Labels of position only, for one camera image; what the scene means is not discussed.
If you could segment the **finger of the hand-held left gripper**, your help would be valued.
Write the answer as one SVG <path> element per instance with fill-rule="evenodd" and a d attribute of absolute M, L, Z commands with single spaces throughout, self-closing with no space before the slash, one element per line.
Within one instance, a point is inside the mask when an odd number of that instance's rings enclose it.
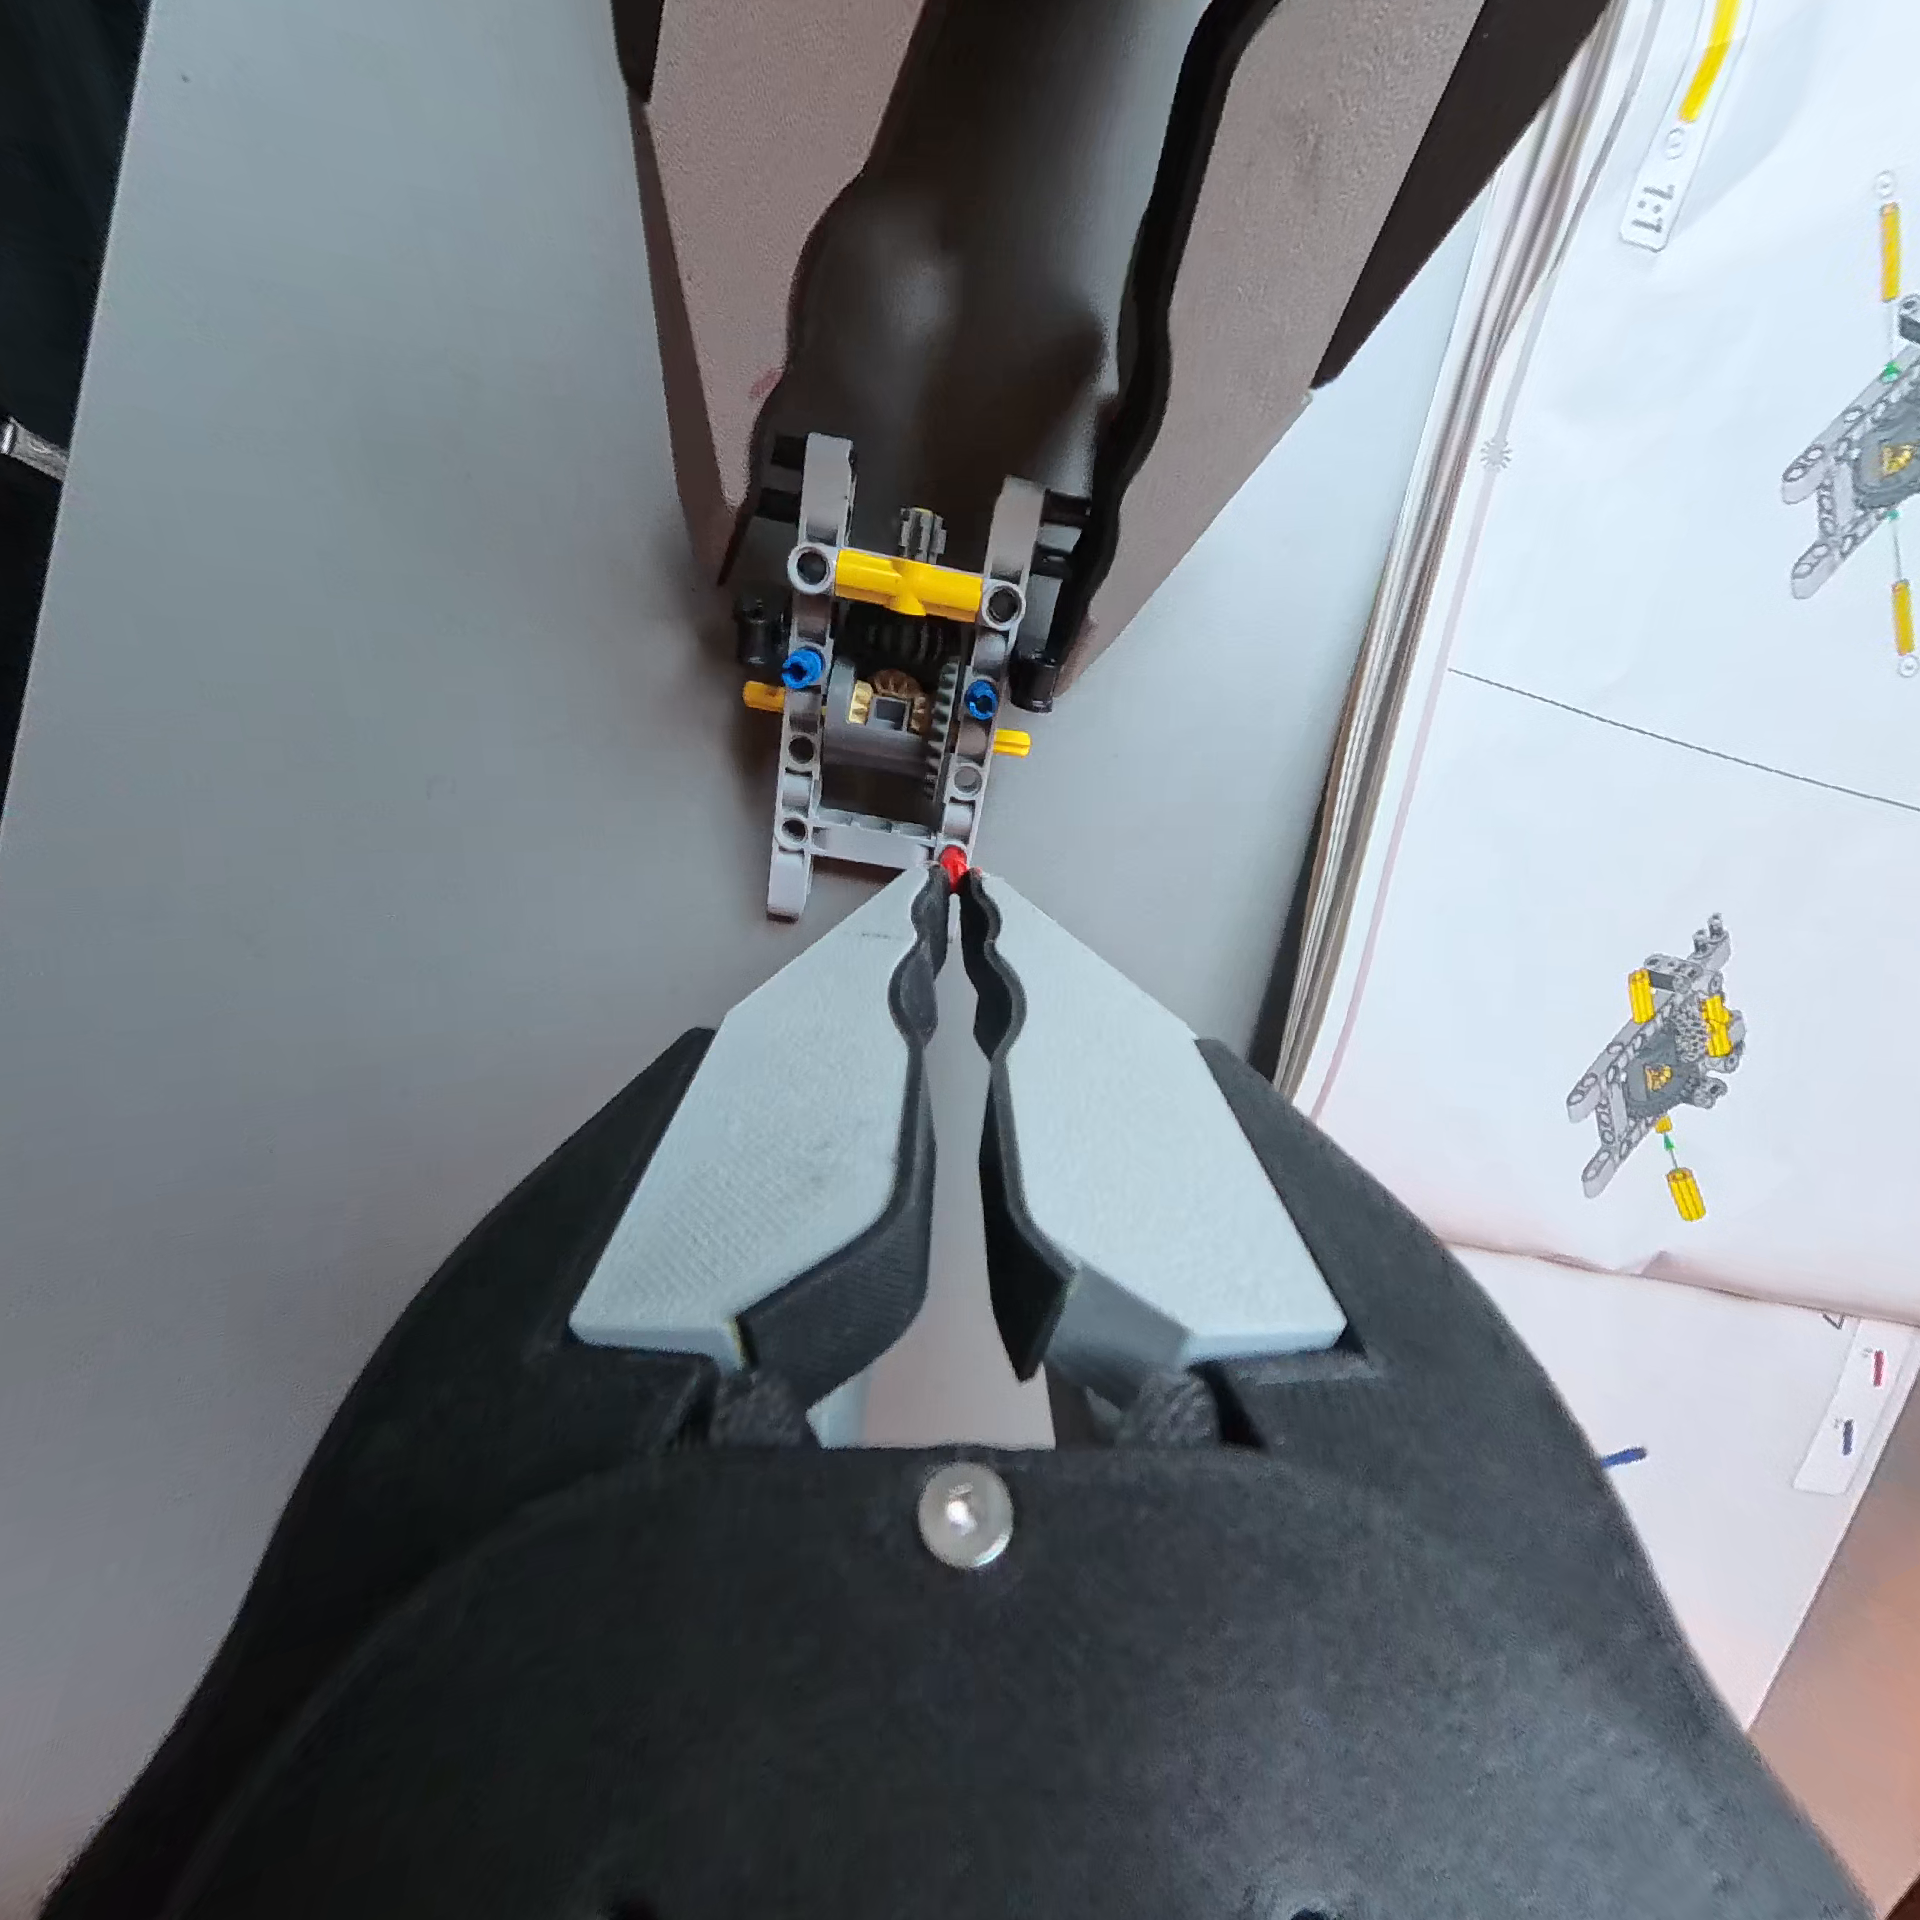
<path fill-rule="evenodd" d="M 874 149 L 922 3 L 633 3 L 632 126 L 668 439 L 723 574 L 802 254 Z"/>
<path fill-rule="evenodd" d="M 1034 645 L 1050 709 L 1303 411 L 1479 3 L 1210 5 L 1120 284 L 1088 529 Z"/>

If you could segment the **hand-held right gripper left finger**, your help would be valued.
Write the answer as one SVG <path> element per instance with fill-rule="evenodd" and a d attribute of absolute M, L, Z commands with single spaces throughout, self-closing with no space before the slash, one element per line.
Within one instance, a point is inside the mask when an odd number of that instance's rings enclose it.
<path fill-rule="evenodd" d="M 913 1326 L 951 891 L 897 877 L 727 1012 L 572 1307 L 581 1341 L 779 1377 L 813 1411 Z"/>

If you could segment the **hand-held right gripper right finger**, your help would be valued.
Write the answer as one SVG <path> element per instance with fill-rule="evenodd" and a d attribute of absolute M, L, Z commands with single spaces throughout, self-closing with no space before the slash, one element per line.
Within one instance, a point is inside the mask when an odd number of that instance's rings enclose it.
<path fill-rule="evenodd" d="M 1330 1350 L 1347 1314 L 1185 1019 L 1004 881 L 961 887 L 993 1311 L 1020 1378 Z"/>

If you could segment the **grey yellow lego assembly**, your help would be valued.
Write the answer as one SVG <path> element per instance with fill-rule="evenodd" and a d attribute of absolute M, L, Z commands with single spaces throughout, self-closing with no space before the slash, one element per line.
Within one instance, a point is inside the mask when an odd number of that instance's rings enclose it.
<path fill-rule="evenodd" d="M 856 539 L 848 439 L 779 435 L 760 463 L 760 553 L 735 602 L 744 703 L 779 719 L 765 915 L 800 922 L 827 861 L 911 874 L 975 854 L 993 774 L 1032 754 L 1051 626 L 1091 524 L 1081 497 L 1009 475 L 983 557 L 949 564 L 947 524 L 897 516 L 895 546 Z"/>

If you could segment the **open lego instruction booklet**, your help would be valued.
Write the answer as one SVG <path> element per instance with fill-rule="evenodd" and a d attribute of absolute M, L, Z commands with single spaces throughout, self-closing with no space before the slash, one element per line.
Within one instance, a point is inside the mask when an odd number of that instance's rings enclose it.
<path fill-rule="evenodd" d="M 1612 5 L 1496 174 L 1281 1067 L 1741 1722 L 1916 1380 L 1916 51 Z"/>

